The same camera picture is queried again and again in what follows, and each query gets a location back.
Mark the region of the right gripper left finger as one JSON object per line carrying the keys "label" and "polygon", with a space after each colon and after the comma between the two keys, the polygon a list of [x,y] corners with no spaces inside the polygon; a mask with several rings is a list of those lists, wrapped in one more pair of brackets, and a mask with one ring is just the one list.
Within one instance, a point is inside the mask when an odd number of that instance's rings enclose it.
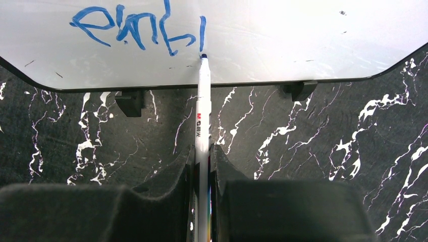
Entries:
{"label": "right gripper left finger", "polygon": [[194,147],[134,187],[12,184],[1,189],[1,241],[192,241]]}

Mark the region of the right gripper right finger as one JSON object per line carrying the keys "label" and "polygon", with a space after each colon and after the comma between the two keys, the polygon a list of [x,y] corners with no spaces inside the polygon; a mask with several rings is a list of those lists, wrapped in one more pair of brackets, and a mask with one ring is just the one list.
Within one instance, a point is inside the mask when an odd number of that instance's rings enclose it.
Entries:
{"label": "right gripper right finger", "polygon": [[326,180],[252,180],[212,145],[213,241],[377,241],[360,194]]}

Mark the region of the white whiteboard marker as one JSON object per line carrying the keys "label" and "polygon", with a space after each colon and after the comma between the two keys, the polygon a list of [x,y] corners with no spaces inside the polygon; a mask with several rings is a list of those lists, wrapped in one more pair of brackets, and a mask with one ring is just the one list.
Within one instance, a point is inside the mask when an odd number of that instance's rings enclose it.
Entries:
{"label": "white whiteboard marker", "polygon": [[195,167],[198,170],[195,241],[210,241],[210,114],[211,76],[208,57],[201,55],[195,119]]}

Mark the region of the small black-framed whiteboard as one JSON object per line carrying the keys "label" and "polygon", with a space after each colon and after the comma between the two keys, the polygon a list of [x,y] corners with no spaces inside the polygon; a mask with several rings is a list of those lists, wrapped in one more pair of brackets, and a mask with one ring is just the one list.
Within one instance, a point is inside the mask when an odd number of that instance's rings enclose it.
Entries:
{"label": "small black-framed whiteboard", "polygon": [[211,84],[293,86],[381,75],[427,45],[427,1],[1,1],[1,65],[33,86],[142,91]]}

